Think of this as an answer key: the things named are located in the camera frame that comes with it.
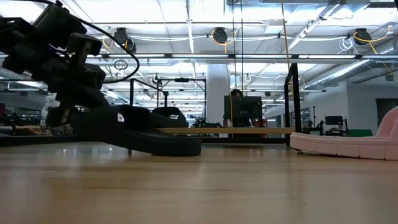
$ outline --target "black metal frame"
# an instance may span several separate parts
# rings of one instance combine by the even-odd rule
[[[295,132],[301,133],[301,108],[300,108],[300,84],[299,84],[299,70],[297,63],[292,63],[289,73],[287,74],[284,85],[284,98],[285,98],[285,128],[290,127],[290,110],[289,110],[289,85],[293,81],[293,103],[294,103],[294,119],[295,119]],[[290,135],[286,134],[286,143],[289,143]]]
[[[156,91],[157,92],[157,102],[156,102],[157,107],[159,107],[159,91],[161,91],[163,93],[163,95],[164,95],[164,105],[165,105],[165,107],[167,107],[167,97],[169,96],[169,93],[167,91],[164,91],[164,90],[159,88],[159,82],[157,84],[158,87],[155,87],[155,86],[152,86],[152,85],[150,85],[148,83],[144,83],[144,82],[142,82],[140,80],[137,80],[135,78],[130,79],[130,106],[132,106],[133,103],[134,103],[134,82],[138,82],[138,83],[140,83],[142,85],[145,85],[145,86],[148,86],[148,87],[151,87],[151,88],[157,90]]]
[[[188,81],[188,82],[189,81],[194,81],[196,84],[198,84],[197,81],[202,81],[202,82],[205,83],[205,89],[202,89],[202,90],[205,92],[205,107],[204,107],[204,109],[205,109],[205,117],[204,117],[204,119],[206,121],[206,107],[207,107],[207,82],[206,82],[207,79],[206,78],[183,78],[183,79],[180,79],[180,78],[159,78],[157,83],[156,83],[156,86],[157,86],[158,90],[161,90],[159,88],[159,84],[161,83],[161,81],[166,81],[166,83],[163,84],[163,87],[165,87],[167,84],[169,84],[170,81],[181,82],[180,80],[185,80],[185,81]],[[159,107],[159,91],[156,91],[156,94],[157,94],[156,107]]]

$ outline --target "ceiling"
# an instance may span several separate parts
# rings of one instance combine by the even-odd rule
[[[356,28],[367,28],[373,39],[379,39],[389,34],[385,39],[374,43],[375,47],[396,37],[398,26],[398,12],[393,7],[368,7],[369,1],[347,1],[347,5],[337,7],[328,6],[328,1],[285,1],[286,33],[282,27],[282,10],[280,4],[258,4],[260,1],[244,1],[242,12],[239,1],[236,1],[232,13],[231,1],[214,0],[62,0],[64,6],[72,14],[98,27],[113,33],[117,27],[127,28],[127,34],[137,46],[137,54],[284,54],[284,35],[289,39],[288,45],[306,27],[310,27],[322,13],[329,15],[324,20],[311,27],[305,35],[292,47],[290,54],[355,54],[353,47],[359,54],[371,50],[369,44],[356,45],[349,50],[342,50],[341,43],[349,33],[352,35]],[[0,15],[3,17],[23,17],[27,21],[34,21],[45,6],[35,2],[0,1]],[[211,38],[215,27],[224,27],[229,40],[236,41],[224,48]],[[124,54],[125,52],[105,39],[104,35],[88,29],[93,35],[108,46],[103,46],[102,54]],[[129,62],[129,68],[118,71],[113,67],[115,60],[93,60],[101,64],[107,78],[121,78],[134,69],[135,64]],[[142,58],[139,74],[135,77],[149,84],[155,74],[161,78],[206,78],[209,63],[227,63],[231,75],[250,76],[249,82],[243,81],[244,88],[280,89],[288,73],[286,63],[265,63],[225,60],[214,62],[211,60],[171,60]],[[298,73],[302,83],[309,82],[321,74],[341,64],[339,60],[327,60],[322,63],[300,63]],[[170,82],[165,89],[197,89],[197,92],[171,92],[169,98],[174,99],[204,99],[201,84]],[[128,82],[104,85],[104,89],[129,89]],[[110,102],[123,103],[120,99],[129,99],[129,92],[115,91],[118,95],[107,96]],[[134,94],[137,103],[154,103],[151,97],[155,93],[137,92]],[[201,113],[203,101],[193,101],[182,108],[187,112]]]

